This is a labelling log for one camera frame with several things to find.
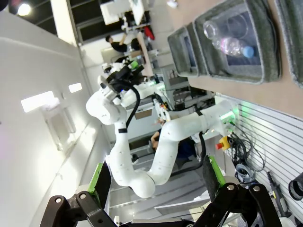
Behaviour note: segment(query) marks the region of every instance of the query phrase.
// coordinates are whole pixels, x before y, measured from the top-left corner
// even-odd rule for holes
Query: gray fabric bin
[[[254,42],[255,56],[231,57],[214,48],[204,34],[203,24],[209,20],[229,21],[243,17],[248,33],[243,39]],[[194,29],[207,73],[214,78],[261,84],[279,79],[280,64],[276,36],[262,0],[227,0],[194,21]]]
[[[281,23],[290,74],[294,82],[303,88],[303,1],[275,0]]]
[[[192,23],[171,34],[168,37],[168,43],[179,76],[207,75],[205,61],[201,55]]]

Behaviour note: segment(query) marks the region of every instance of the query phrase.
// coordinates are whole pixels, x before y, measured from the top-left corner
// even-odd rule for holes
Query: wooden desk
[[[145,45],[145,42],[144,42],[142,32],[138,33],[137,39],[138,39],[138,42],[141,46],[141,49],[142,49],[142,52],[143,52],[143,55],[144,55],[144,58],[145,58],[145,64],[144,64],[144,69],[142,71],[142,75],[152,77],[153,76],[152,65],[151,65],[150,58],[148,56],[148,51],[146,49],[146,45]]]
[[[220,0],[178,0],[179,7],[168,7],[172,24],[175,29],[192,22],[197,16],[209,10]],[[279,24],[274,0],[268,0],[273,19],[277,24],[277,34],[280,40],[282,58],[282,78],[278,82],[262,85],[220,81],[211,77],[189,79],[192,87],[220,92],[224,95],[267,106],[284,113],[303,118],[303,89],[299,88],[291,79],[288,61],[285,53],[282,29]]]

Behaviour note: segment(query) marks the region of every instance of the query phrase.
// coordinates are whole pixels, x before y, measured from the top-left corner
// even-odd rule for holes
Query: black metal frame
[[[202,213],[196,223],[188,220],[159,223],[126,223],[122,227],[220,227],[228,214],[241,213],[248,226],[252,226],[257,214],[261,215],[264,227],[282,227],[267,189],[254,184],[249,189],[226,183]],[[97,205],[88,192],[80,192],[66,200],[53,196],[46,207],[40,227],[75,227],[78,221],[86,220],[92,227],[116,227],[116,224]]]

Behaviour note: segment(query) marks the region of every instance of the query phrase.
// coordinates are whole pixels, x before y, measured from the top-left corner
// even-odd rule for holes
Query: black shirt
[[[119,42],[112,42],[111,45],[114,48],[114,50],[118,52],[122,52],[122,53],[127,52],[126,44],[119,45]]]
[[[178,145],[177,157],[178,158],[187,158],[192,155],[194,155],[196,157],[196,150],[195,150],[193,140],[191,140],[190,138],[181,140]]]

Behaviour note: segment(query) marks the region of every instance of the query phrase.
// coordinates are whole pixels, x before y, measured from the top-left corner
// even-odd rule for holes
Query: black cable
[[[245,183],[241,183],[240,182],[240,184],[250,184],[250,183],[256,183],[257,181],[256,180],[254,180],[254,181],[250,181],[250,182],[245,182]]]
[[[174,111],[175,108],[174,108],[174,107],[172,106],[172,104],[170,103],[169,98],[167,98],[167,97],[165,96],[165,94],[163,94],[163,96],[166,98],[166,101],[167,101],[167,103],[170,105],[171,110]]]
[[[179,175],[179,174],[182,174],[182,173],[185,173],[185,172],[193,171],[193,170],[199,169],[203,166],[203,160],[206,156],[206,146],[205,146],[205,141],[204,141],[204,138],[203,138],[203,132],[199,133],[199,138],[201,140],[201,147],[202,147],[201,160],[200,160],[199,164],[196,165],[196,166],[192,166],[192,167],[188,167],[186,169],[181,169],[179,171],[176,171],[176,172],[172,173],[170,175],[170,177],[176,176],[176,175]]]
[[[132,85],[131,83],[129,83],[129,82],[127,82],[127,81],[124,81],[124,80],[116,80],[114,83],[119,84],[119,85],[121,85],[121,86],[123,86],[123,87],[126,87],[126,88],[128,88],[128,89],[131,89],[131,90],[135,93],[135,95],[136,95],[136,105],[134,106],[133,111],[131,112],[131,114],[129,115],[129,117],[128,117],[127,121],[126,121],[126,128],[128,128],[128,126],[129,126],[129,124],[130,124],[132,118],[134,117],[134,115],[135,115],[135,113],[137,112],[138,107],[139,107],[139,105],[140,105],[140,100],[141,100],[141,99],[140,99],[140,94],[139,94],[138,90],[137,90],[136,88],[134,88],[133,85]]]
[[[247,134],[241,129],[239,128],[237,125],[235,125],[233,122],[230,122],[231,125],[235,126],[238,130],[240,130],[244,137],[246,138],[246,140],[240,139],[234,132],[232,133],[232,139],[233,139],[233,144],[232,144],[232,149],[235,149],[235,155],[232,157],[233,158],[233,162],[235,161],[236,157],[239,157],[240,159],[244,159],[245,164],[252,169],[255,172],[261,172],[264,168],[265,168],[265,160],[264,158],[261,156],[260,152],[255,148],[255,146],[253,145],[253,143],[251,142],[251,140],[249,139],[249,137],[247,136]],[[250,148],[248,151],[246,151],[246,146],[244,144],[244,142],[249,143]],[[257,155],[261,158],[262,160],[262,168],[261,169],[255,169],[253,166],[251,166],[248,163],[248,157],[251,154],[251,152],[255,150]]]
[[[194,107],[194,106],[196,106],[196,104],[193,104],[193,105],[191,105],[191,106],[189,106],[189,107],[185,107],[185,108],[183,108],[182,110],[172,110],[172,112],[179,112],[179,111],[187,110],[187,109],[190,109],[190,108],[192,108],[192,107]]]

